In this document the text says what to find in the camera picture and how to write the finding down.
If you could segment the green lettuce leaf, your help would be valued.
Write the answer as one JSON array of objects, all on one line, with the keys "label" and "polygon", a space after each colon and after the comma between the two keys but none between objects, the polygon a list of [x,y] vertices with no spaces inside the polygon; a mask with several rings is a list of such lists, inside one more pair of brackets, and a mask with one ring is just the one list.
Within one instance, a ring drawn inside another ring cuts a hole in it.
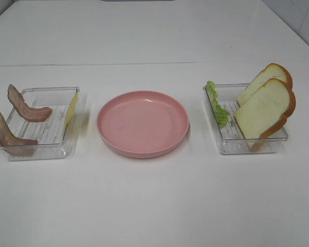
[{"label": "green lettuce leaf", "polygon": [[222,108],[217,101],[218,92],[215,89],[215,83],[213,81],[208,81],[205,86],[206,92],[208,94],[210,103],[220,128],[223,128],[228,122],[229,112]]}]

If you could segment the bread slice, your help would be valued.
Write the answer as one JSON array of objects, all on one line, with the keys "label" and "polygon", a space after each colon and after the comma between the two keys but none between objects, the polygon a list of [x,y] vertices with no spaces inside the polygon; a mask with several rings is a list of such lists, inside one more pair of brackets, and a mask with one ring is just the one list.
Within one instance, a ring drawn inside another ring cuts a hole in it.
[{"label": "bread slice", "polygon": [[279,79],[291,89],[293,88],[293,79],[288,70],[279,64],[270,63],[251,81],[251,83],[238,96],[238,105],[242,106],[263,84],[265,84],[269,79],[272,78]]},{"label": "bread slice", "polygon": [[239,107],[234,117],[244,138],[267,138],[286,124],[295,108],[292,89],[279,79],[269,79]]}]

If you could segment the bacon strip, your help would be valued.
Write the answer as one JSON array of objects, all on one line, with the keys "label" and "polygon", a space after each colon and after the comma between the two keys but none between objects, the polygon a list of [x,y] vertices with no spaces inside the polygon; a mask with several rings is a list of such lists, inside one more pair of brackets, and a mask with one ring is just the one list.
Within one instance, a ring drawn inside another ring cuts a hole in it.
[{"label": "bacon strip", "polygon": [[[32,146],[37,145],[38,141],[33,139],[21,139],[13,135],[8,125],[5,122],[3,115],[0,112],[0,145],[4,147],[8,146]],[[35,153],[34,148],[13,148],[5,150],[12,156],[33,156]]]},{"label": "bacon strip", "polygon": [[25,102],[22,94],[15,86],[10,84],[7,90],[7,97],[18,114],[25,120],[30,122],[46,121],[52,114],[52,109],[49,107],[31,108]]}]

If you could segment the pink round plate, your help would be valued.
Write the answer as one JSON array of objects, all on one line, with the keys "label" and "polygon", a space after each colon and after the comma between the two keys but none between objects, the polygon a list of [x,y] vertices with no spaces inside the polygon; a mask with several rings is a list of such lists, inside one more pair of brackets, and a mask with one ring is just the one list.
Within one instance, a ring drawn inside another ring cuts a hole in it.
[{"label": "pink round plate", "polygon": [[133,91],[111,99],[98,112],[96,123],[111,150],[133,158],[152,158],[172,151],[190,126],[183,105],[155,91]]}]

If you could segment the right clear plastic tray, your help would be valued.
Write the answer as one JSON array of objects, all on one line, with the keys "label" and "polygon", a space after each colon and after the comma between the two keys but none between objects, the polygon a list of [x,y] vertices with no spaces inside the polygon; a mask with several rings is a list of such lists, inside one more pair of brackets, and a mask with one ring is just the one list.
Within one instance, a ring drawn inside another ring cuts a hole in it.
[{"label": "right clear plastic tray", "polygon": [[288,140],[288,134],[284,128],[273,135],[262,139],[245,139],[240,130],[234,113],[239,109],[237,97],[248,84],[219,84],[215,86],[218,93],[217,101],[220,106],[229,112],[228,122],[220,127],[213,106],[209,100],[205,87],[204,105],[211,124],[218,151],[221,154],[253,154],[253,153],[276,153],[280,146]]}]

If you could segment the clear plastic tray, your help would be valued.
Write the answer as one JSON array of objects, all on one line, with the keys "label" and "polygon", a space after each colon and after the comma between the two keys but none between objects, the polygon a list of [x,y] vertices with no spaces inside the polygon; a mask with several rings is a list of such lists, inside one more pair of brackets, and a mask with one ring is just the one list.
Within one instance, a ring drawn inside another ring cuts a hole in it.
[{"label": "clear plastic tray", "polygon": [[[64,133],[64,122],[67,108],[79,87],[39,87],[23,89],[21,91],[25,102],[32,108],[49,107],[52,109],[51,116],[43,122],[29,122],[23,119],[13,109],[7,120],[10,131],[14,136],[21,139],[37,140],[37,145],[32,146],[8,146],[0,145],[2,151],[10,161],[48,160],[65,158],[75,148],[80,130],[79,116],[83,106],[77,101],[75,113],[67,125]],[[34,148],[33,156],[12,156],[6,149]]]},{"label": "clear plastic tray", "polygon": [[288,134],[284,128],[273,135],[262,139],[245,139],[240,130],[234,113],[239,109],[237,97],[248,84],[219,84],[215,86],[218,93],[217,101],[220,106],[229,112],[228,122],[220,127],[213,106],[209,100],[205,87],[204,105],[211,124],[218,151],[221,154],[253,154],[253,153],[276,153],[280,146],[288,140]]}]

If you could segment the yellow cheese slice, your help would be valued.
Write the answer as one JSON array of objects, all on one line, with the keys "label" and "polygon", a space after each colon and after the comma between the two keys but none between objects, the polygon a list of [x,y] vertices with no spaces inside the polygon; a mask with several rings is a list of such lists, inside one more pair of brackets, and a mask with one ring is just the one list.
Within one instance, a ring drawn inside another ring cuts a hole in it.
[{"label": "yellow cheese slice", "polygon": [[74,97],[72,98],[71,102],[69,103],[69,106],[67,108],[67,112],[66,112],[66,116],[65,116],[65,122],[64,122],[64,133],[66,133],[67,130],[67,125],[70,122],[70,120],[72,119],[74,113],[75,113],[75,108],[77,105],[77,101],[78,101],[78,97],[79,97],[79,92],[77,91],[74,95]]}]

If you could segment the left clear plastic tray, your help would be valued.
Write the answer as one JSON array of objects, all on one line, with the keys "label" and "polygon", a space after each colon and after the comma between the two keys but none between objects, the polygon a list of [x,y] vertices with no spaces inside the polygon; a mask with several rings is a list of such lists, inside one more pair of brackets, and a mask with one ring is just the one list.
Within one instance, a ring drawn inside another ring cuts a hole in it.
[{"label": "left clear plastic tray", "polygon": [[[0,145],[2,151],[10,161],[48,160],[65,158],[75,148],[80,130],[79,116],[83,106],[77,101],[75,113],[67,125],[64,133],[64,122],[67,108],[79,87],[39,87],[23,89],[21,91],[25,102],[32,108],[49,107],[52,109],[51,116],[43,122],[29,122],[23,119],[13,109],[7,120],[10,131],[14,136],[21,139],[37,140],[37,145],[32,146],[8,146]],[[34,148],[33,156],[12,156],[6,149]]]}]

